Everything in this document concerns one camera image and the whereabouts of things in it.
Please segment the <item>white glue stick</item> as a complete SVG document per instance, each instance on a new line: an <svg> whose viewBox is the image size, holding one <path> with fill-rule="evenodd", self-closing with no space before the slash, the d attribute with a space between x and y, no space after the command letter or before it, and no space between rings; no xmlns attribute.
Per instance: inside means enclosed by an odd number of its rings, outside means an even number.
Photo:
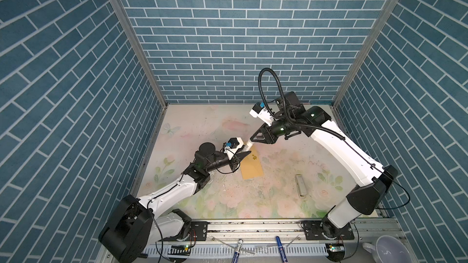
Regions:
<svg viewBox="0 0 468 263"><path fill-rule="evenodd" d="M249 140L249 141L245 144L244 149L245 149L246 151L249 151L249 150L252 148L253 145L254 145L254 143L253 143L252 141Z"/></svg>

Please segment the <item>brown kraft envelope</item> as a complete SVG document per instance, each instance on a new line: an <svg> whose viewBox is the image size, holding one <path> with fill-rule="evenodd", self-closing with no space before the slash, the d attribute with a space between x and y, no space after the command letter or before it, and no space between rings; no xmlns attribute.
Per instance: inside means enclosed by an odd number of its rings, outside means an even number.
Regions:
<svg viewBox="0 0 468 263"><path fill-rule="evenodd" d="M243 180L250 180L264 175L260 156L257 149L253 146L251 153L241 162L241 175Z"/></svg>

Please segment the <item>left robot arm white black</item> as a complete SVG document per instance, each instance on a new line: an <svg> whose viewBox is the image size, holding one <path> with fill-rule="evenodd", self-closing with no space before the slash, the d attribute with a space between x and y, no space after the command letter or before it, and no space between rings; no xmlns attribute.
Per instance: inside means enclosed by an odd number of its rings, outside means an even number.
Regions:
<svg viewBox="0 0 468 263"><path fill-rule="evenodd" d="M229 167L236 172L251 153L253 142L232 138L221 150L205 142L180 177L146 196L124 197L108 218L98 240L120 263L132 263L142 255L148 242L184 239L191 233L191 218L172 207L195 195L210 181L210 174Z"/></svg>

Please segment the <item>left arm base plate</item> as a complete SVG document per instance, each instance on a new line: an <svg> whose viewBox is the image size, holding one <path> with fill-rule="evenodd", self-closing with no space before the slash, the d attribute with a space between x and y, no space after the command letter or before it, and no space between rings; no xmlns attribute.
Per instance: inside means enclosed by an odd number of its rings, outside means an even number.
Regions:
<svg viewBox="0 0 468 263"><path fill-rule="evenodd" d="M196 236L197 241L206 241L208 232L208 222L206 221L191 221L185 222L182 229L167 241L194 241Z"/></svg>

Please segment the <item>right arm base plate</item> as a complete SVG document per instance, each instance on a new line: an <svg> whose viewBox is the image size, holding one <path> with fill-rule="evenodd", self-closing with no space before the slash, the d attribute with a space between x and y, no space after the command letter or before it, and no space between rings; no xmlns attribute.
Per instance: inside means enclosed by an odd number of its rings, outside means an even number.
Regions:
<svg viewBox="0 0 468 263"><path fill-rule="evenodd" d="M300 227L305 233L306 240L339 240L353 241L355 235L353 233L351 224L346 224L343 228L337 228L328 219L312 219L300 221Z"/></svg>

